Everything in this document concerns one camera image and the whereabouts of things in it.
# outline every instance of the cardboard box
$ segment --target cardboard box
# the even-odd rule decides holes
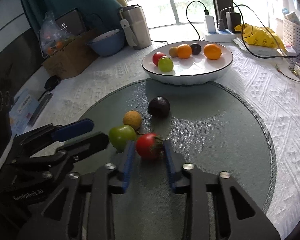
[[[79,75],[99,56],[86,43],[100,35],[95,29],[87,31],[46,59],[42,65],[49,75],[61,79]]]

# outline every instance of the box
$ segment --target box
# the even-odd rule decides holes
[[[93,29],[81,34],[64,48],[46,59],[42,65],[49,75],[57,75],[61,79],[79,75],[99,56],[88,46],[90,40],[100,35]]]
[[[14,99],[15,104],[10,110],[10,124],[13,135],[20,135],[25,130],[39,102],[25,89]]]

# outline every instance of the yellow bag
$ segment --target yellow bag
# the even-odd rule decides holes
[[[234,29],[236,31],[241,31],[242,24],[236,26]],[[280,49],[283,49],[286,52],[286,48],[284,47],[284,44],[281,41],[281,39],[278,37],[278,35],[270,28],[267,29],[272,33],[276,41],[279,43]],[[257,45],[257,46],[263,46],[263,47],[269,47],[275,49],[278,48],[277,43],[274,41],[270,33],[264,27],[260,28],[245,23],[243,28],[243,39],[249,45]]]

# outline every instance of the power strip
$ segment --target power strip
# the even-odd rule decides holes
[[[216,29],[215,33],[208,33],[206,30],[203,31],[203,38],[210,42],[233,42],[237,37],[237,33],[232,33],[228,29],[224,31]]]

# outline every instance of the charger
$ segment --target charger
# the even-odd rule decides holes
[[[232,33],[240,33],[240,31],[236,31],[234,29],[236,26],[242,23],[240,13],[226,12],[226,19],[228,24],[228,30],[231,31]]]
[[[205,15],[205,18],[208,33],[216,33],[216,26],[214,23],[213,15]]]

